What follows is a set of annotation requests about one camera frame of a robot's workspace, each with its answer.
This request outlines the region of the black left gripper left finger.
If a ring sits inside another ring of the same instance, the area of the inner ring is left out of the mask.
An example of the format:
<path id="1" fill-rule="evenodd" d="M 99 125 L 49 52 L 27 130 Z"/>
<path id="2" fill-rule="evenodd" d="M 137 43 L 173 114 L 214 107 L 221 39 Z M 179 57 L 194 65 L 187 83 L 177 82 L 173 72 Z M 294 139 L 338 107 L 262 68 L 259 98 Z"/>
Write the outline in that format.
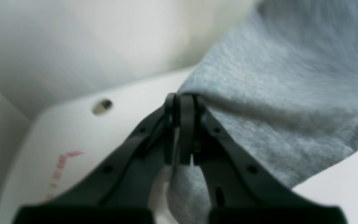
<path id="1" fill-rule="evenodd" d="M 91 174 L 50 202 L 22 207 L 14 224 L 154 224 L 153 182 L 172 162 L 177 95 L 143 119 Z"/>

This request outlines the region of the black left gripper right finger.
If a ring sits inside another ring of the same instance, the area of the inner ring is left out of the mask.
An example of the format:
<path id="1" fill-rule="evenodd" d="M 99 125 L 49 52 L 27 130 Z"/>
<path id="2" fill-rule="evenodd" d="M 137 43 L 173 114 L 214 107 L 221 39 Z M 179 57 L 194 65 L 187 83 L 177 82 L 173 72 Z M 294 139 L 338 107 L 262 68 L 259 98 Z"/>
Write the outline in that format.
<path id="1" fill-rule="evenodd" d="M 179 96 L 179 164 L 200 167 L 209 224 L 346 224 L 339 207 L 292 192 L 242 149 L 196 95 Z"/>

